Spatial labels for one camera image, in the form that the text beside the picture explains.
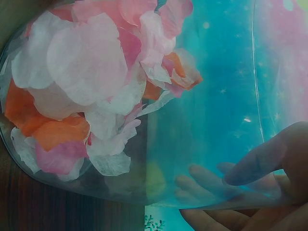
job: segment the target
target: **wooden table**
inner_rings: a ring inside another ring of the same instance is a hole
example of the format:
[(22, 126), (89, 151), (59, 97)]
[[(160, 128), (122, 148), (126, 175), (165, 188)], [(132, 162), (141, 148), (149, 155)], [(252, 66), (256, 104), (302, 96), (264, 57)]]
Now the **wooden table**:
[[(0, 50), (11, 34), (52, 0), (0, 0)], [(142, 231), (144, 207), (104, 201), (41, 184), (0, 142), (1, 231)]]

